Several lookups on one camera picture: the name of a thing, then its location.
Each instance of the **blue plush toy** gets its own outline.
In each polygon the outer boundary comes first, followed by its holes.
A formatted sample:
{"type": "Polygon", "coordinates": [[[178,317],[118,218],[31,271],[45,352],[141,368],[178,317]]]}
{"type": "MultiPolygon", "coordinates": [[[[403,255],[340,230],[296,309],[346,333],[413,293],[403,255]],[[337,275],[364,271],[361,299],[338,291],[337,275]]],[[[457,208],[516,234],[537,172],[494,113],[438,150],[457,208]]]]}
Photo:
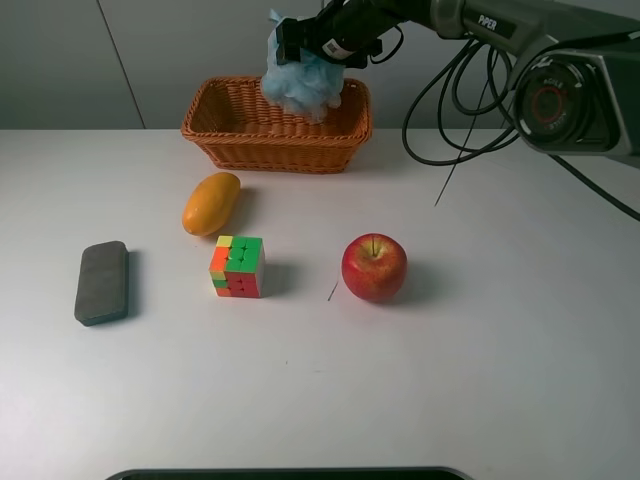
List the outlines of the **blue plush toy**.
{"type": "MultiPolygon", "coordinates": [[[[277,24],[283,20],[273,10],[270,18],[277,24]]],[[[308,116],[313,123],[322,122],[328,107],[340,106],[344,66],[329,63],[304,49],[299,63],[278,65],[277,50],[274,29],[269,36],[268,69],[262,78],[262,94],[271,105],[279,105],[287,113],[308,116]]]]}

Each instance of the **tabletop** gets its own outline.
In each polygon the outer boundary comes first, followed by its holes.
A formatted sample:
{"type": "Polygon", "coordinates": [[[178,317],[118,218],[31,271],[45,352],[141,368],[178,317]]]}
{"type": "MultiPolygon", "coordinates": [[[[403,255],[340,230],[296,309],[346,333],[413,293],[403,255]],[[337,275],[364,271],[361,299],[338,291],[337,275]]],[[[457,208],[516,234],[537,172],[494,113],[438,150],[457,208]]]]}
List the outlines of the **tabletop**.
{"type": "MultiPolygon", "coordinates": [[[[454,138],[464,132],[454,132],[454,138]]],[[[485,143],[495,131],[478,131],[485,143]]],[[[411,132],[450,158],[436,131],[411,132]]],[[[640,169],[571,162],[640,208],[640,169]]],[[[0,132],[0,478],[134,468],[447,466],[631,478],[640,224],[522,143],[448,168],[377,130],[339,175],[238,172],[221,233],[264,238],[266,298],[218,298],[181,213],[215,167],[177,131],[0,132]],[[339,279],[357,236],[409,257],[388,305],[339,279]],[[128,319],[73,317],[80,256],[122,240],[128,319]]]]}

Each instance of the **colorful cube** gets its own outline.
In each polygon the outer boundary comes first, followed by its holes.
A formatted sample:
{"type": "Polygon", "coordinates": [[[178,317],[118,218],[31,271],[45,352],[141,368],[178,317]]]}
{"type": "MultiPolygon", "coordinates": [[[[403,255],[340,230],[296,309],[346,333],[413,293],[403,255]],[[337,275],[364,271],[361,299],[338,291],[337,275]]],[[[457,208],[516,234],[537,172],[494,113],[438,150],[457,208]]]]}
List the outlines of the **colorful cube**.
{"type": "Polygon", "coordinates": [[[262,239],[221,235],[209,274],[219,297],[260,298],[264,276],[262,239]]]}

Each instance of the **wicker basket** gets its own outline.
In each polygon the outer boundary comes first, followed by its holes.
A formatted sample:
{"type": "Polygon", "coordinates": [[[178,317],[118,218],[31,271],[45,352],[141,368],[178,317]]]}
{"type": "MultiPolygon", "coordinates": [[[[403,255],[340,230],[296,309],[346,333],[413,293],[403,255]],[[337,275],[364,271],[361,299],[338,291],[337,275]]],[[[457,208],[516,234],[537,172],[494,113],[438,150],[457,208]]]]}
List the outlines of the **wicker basket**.
{"type": "Polygon", "coordinates": [[[371,137],[369,92],[345,80],[342,106],[312,125],[269,106],[260,78],[212,78],[198,90],[181,131],[219,168],[338,173],[371,137]]]}

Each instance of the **apple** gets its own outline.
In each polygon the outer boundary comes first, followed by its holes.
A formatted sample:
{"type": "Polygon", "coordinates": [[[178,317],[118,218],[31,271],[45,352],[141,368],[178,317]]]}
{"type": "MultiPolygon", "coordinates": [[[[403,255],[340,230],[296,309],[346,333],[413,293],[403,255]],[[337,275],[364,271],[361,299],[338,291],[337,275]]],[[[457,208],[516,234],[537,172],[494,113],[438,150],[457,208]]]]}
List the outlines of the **apple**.
{"type": "Polygon", "coordinates": [[[342,278],[349,290],[363,300],[391,299],[407,276],[407,254],[386,235],[368,233],[356,238],[342,257],[342,278]]]}

